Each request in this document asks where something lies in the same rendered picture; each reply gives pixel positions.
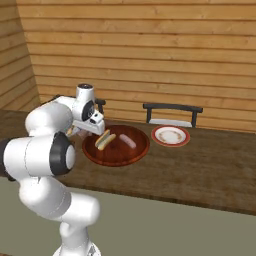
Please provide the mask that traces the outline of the tan hot dog bun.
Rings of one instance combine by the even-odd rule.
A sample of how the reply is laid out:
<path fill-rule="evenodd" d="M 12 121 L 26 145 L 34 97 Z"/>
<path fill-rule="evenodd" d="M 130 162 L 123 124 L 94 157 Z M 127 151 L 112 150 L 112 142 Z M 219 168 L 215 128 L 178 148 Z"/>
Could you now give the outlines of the tan hot dog bun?
<path fill-rule="evenodd" d="M 111 134 L 110 130 L 106 130 L 95 142 L 95 147 L 102 151 L 105 147 L 116 138 L 115 134 Z"/>

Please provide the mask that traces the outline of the pink sausage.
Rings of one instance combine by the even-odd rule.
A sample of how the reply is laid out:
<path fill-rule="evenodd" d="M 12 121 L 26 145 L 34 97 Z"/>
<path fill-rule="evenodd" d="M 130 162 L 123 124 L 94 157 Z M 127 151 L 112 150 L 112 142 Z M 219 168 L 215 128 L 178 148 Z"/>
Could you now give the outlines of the pink sausage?
<path fill-rule="evenodd" d="M 136 148 L 136 143 L 131 138 L 129 138 L 127 135 L 120 134 L 119 138 L 120 138 L 120 140 L 125 142 L 130 148 L 132 148 L 132 149 Z"/>

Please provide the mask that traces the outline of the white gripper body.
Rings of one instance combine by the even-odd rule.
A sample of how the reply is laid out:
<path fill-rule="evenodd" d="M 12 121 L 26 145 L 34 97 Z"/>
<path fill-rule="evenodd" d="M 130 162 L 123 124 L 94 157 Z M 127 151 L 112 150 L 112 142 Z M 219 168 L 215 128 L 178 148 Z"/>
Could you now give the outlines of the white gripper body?
<path fill-rule="evenodd" d="M 82 121 L 74 120 L 73 125 L 82 130 L 86 130 L 96 135 L 101 135 L 105 131 L 105 123 L 103 120 L 99 121 L 96 124 L 93 124 L 90 121 L 82 122 Z"/>

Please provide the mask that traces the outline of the red rimmed white plate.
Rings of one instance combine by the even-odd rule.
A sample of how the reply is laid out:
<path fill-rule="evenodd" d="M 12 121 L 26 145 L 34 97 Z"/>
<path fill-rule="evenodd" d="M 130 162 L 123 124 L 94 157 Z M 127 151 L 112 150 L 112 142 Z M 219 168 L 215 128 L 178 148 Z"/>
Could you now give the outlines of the red rimmed white plate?
<path fill-rule="evenodd" d="M 186 129 L 171 125 L 155 127 L 151 137 L 156 143 L 165 147 L 182 147 L 190 141 L 190 134 Z"/>

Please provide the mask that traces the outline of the black chair with grey seat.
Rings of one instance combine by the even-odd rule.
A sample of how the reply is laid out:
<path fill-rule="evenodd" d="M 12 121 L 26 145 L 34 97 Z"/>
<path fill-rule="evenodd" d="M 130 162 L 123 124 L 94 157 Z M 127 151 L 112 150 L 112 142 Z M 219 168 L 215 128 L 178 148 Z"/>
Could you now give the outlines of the black chair with grey seat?
<path fill-rule="evenodd" d="M 146 122 L 149 124 L 174 125 L 187 128 L 195 128 L 197 115 L 203 112 L 202 107 L 170 103 L 144 103 L 143 108 L 146 110 Z M 163 118 L 154 118 L 152 116 L 154 110 L 177 110 L 178 114 L 171 113 Z M 191 119 L 182 119 L 182 112 L 190 113 Z"/>

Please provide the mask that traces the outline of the brown wooden bowl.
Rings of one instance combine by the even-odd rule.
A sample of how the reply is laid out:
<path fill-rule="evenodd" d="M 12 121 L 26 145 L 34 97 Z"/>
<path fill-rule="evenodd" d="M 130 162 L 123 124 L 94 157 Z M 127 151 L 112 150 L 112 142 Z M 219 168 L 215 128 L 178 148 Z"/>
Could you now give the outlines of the brown wooden bowl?
<path fill-rule="evenodd" d="M 103 150 L 99 150 L 95 143 L 99 139 L 98 135 L 88 136 L 83 144 L 84 154 L 92 162 L 109 167 L 121 167 L 133 164 L 143 158 L 150 147 L 148 136 L 138 128 L 127 125 L 110 125 L 107 126 L 111 134 L 115 134 L 116 138 L 110 142 Z M 135 148 L 131 148 L 127 143 L 122 141 L 119 136 L 121 134 L 129 137 L 135 144 Z"/>

